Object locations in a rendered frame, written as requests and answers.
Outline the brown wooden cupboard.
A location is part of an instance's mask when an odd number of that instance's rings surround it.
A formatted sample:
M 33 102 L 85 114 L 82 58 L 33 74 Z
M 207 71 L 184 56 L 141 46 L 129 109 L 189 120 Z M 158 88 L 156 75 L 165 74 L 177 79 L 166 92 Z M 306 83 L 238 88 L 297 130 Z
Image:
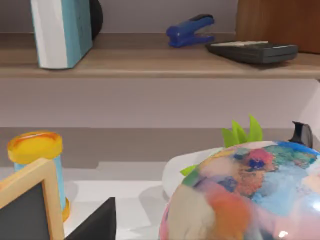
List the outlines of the brown wooden cupboard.
M 235 38 L 320 54 L 320 0 L 238 0 Z

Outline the blue and white book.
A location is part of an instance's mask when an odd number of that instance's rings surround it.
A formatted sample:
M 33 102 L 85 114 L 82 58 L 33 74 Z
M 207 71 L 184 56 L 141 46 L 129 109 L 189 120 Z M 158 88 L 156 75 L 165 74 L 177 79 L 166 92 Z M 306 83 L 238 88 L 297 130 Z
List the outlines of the blue and white book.
M 92 48 L 89 0 L 30 0 L 38 66 L 72 69 Z

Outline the blue stapler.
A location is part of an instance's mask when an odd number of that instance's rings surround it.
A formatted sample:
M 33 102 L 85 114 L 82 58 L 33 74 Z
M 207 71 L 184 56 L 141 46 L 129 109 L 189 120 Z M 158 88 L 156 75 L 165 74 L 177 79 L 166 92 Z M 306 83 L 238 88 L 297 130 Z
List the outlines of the blue stapler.
M 181 48 L 196 44 L 212 42 L 214 37 L 211 35 L 198 35 L 196 31 L 213 25 L 215 22 L 211 14 L 198 14 L 186 21 L 171 25 L 166 30 L 169 39 L 168 45 L 173 48 Z

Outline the multicoloured globe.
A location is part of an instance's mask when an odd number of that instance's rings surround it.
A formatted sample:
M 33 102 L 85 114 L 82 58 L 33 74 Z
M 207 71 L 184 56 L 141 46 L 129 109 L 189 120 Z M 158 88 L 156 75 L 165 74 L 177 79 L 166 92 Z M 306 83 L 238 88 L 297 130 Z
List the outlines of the multicoloured globe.
M 159 240 L 320 240 L 320 152 L 308 124 L 287 141 L 224 146 L 177 186 Z

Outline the green plant in white pot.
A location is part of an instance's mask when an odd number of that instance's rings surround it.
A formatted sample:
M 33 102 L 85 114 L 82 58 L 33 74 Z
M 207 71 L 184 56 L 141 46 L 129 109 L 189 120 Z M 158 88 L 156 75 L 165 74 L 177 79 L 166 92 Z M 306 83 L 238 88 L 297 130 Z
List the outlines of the green plant in white pot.
M 264 137 L 261 125 L 251 114 L 249 115 L 249 131 L 245 131 L 237 121 L 233 120 L 231 128 L 222 128 L 221 134 L 225 147 L 231 147 L 235 144 L 261 141 Z M 206 158 L 218 154 L 223 150 L 224 147 L 216 147 L 175 156 L 169 160 L 164 166 L 162 172 L 162 188 L 166 196 L 170 198 L 184 177 L 198 164 Z

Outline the wooden shelf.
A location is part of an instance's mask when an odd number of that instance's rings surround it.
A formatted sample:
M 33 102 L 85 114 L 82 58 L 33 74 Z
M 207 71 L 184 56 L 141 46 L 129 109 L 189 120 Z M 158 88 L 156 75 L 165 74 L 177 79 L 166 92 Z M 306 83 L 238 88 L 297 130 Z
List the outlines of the wooden shelf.
M 67 70 L 38 67 L 31 33 L 0 33 L 0 78 L 202 78 L 320 81 L 320 55 L 299 54 L 259 68 L 213 55 L 199 45 L 171 48 L 159 33 L 102 33 L 93 48 Z

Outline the light blue bottle yellow cap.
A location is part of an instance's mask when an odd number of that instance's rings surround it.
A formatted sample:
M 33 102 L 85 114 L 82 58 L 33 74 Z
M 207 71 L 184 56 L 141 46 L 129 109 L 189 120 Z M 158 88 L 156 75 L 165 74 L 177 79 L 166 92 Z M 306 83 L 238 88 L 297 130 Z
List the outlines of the light blue bottle yellow cap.
M 61 154 L 63 138 L 52 131 L 33 131 L 12 138 L 7 145 L 9 160 L 13 163 L 14 171 L 18 172 L 26 165 L 39 158 L 52 160 L 55 164 L 57 186 L 62 220 L 70 216 L 70 202 L 65 194 Z

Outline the wooden framed blackboard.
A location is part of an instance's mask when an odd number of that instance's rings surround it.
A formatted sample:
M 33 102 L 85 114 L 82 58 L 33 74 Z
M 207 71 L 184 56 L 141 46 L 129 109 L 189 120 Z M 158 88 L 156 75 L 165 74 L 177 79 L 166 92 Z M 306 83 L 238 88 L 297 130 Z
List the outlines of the wooden framed blackboard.
M 53 161 L 40 158 L 0 181 L 0 240 L 64 240 Z

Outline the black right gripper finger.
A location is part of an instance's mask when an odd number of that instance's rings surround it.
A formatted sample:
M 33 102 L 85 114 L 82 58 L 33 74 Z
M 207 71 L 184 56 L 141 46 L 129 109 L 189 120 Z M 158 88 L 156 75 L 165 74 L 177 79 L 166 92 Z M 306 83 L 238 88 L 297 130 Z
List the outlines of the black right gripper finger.
M 116 198 L 109 197 L 65 240 L 116 240 Z

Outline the black round object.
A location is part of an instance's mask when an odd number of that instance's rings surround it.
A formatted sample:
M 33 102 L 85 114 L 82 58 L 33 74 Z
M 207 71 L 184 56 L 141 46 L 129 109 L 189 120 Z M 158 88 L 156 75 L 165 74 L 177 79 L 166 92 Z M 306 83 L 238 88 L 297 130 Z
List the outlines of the black round object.
M 99 0 L 89 0 L 91 35 L 94 40 L 103 26 L 103 10 Z

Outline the black calculator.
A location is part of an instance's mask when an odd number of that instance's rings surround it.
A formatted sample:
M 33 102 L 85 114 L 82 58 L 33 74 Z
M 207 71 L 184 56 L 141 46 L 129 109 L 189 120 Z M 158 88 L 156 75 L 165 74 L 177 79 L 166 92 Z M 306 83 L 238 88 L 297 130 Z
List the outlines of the black calculator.
M 268 41 L 227 41 L 205 45 L 209 53 L 244 64 L 278 64 L 293 60 L 299 48 L 294 44 Z

